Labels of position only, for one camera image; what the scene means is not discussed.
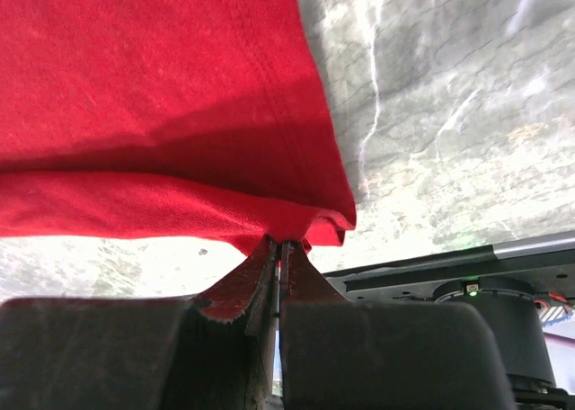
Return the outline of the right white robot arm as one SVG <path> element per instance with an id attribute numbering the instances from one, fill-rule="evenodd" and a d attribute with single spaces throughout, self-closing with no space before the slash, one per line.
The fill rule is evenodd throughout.
<path id="1" fill-rule="evenodd" d="M 319 272 L 263 240 L 193 298 L 279 344 L 286 409 L 571 409 L 540 313 L 574 311 L 574 238 L 535 237 Z"/>

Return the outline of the dark red t shirt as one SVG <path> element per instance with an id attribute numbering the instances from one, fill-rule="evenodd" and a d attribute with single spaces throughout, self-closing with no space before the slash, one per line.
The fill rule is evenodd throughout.
<path id="1" fill-rule="evenodd" d="M 355 225 L 296 0 L 1 0 L 3 236 Z"/>

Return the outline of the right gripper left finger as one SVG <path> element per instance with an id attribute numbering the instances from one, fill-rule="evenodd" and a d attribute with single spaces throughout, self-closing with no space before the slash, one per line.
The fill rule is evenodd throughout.
<path id="1" fill-rule="evenodd" d="M 226 276 L 190 300 L 196 329 L 237 327 L 258 334 L 274 311 L 277 242 L 264 236 L 246 259 Z"/>

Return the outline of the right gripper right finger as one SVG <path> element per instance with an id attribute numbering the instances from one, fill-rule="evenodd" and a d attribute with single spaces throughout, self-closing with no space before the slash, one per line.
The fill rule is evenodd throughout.
<path id="1" fill-rule="evenodd" d="M 282 244 L 279 262 L 279 305 L 285 302 L 344 302 L 346 299 L 311 264 L 299 242 Z"/>

